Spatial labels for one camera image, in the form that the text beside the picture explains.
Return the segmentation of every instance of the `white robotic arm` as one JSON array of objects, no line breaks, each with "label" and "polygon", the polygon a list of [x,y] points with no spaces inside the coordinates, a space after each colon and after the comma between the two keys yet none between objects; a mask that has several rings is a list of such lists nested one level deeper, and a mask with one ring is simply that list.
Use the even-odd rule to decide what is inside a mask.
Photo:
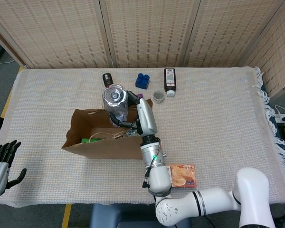
[{"label": "white robotic arm", "polygon": [[168,169],[161,151],[161,141],[155,137],[157,127],[152,109],[143,98],[127,91],[129,103],[136,105],[135,123],[120,122],[110,113],[119,126],[137,129],[142,137],[141,151],[146,165],[143,188],[156,198],[156,217],[164,226],[179,221],[228,210],[240,210],[240,228],[275,228],[269,208],[269,183],[261,171],[242,168],[238,171],[234,189],[225,192],[211,188],[190,192],[182,199],[173,199]]}]

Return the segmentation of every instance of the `brown paper bag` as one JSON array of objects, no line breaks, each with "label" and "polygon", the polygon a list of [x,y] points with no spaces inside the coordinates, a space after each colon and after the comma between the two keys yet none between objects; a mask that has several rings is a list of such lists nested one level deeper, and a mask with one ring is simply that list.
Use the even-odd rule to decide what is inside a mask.
[{"label": "brown paper bag", "polygon": [[[129,107],[127,121],[134,122],[137,116],[136,107]],[[142,159],[139,136],[112,139],[113,135],[97,134],[93,138],[103,138],[92,143],[81,143],[82,138],[90,138],[95,133],[116,134],[128,130],[114,127],[109,114],[102,109],[76,109],[71,120],[71,129],[66,134],[66,142],[62,149],[88,158],[123,158]]]}]

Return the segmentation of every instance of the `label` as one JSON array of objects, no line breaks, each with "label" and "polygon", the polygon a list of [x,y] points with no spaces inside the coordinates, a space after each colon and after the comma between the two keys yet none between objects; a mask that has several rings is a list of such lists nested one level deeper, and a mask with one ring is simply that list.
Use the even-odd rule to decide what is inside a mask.
[{"label": "label", "polygon": [[166,85],[167,86],[175,86],[174,70],[173,69],[166,69]]}]

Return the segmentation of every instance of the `table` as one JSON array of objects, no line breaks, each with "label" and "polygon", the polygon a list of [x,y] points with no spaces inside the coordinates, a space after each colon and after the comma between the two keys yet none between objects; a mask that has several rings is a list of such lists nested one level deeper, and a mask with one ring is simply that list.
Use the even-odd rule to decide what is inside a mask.
[{"label": "table", "polygon": [[[17,77],[0,144],[23,142],[10,178],[24,167],[25,180],[0,197],[14,207],[40,203],[152,203],[141,188],[141,160],[95,160],[61,148],[74,109],[100,108],[103,73],[150,98],[163,89],[163,68],[35,69]],[[149,74],[148,90],[134,87]],[[257,94],[256,71],[244,68],[176,68],[175,98],[154,104],[167,163],[194,163],[198,189],[232,189],[239,168],[259,168],[269,178],[270,202],[285,202],[285,166]],[[173,190],[182,197],[190,190]]]}]

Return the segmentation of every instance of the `white bottle cap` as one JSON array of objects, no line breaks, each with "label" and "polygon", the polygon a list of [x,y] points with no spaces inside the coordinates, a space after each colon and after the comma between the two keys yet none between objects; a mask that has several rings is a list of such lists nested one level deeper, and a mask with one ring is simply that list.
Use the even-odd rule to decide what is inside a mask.
[{"label": "white bottle cap", "polygon": [[168,91],[167,91],[167,96],[168,96],[168,97],[174,97],[174,96],[175,96],[174,90],[168,90]]}]

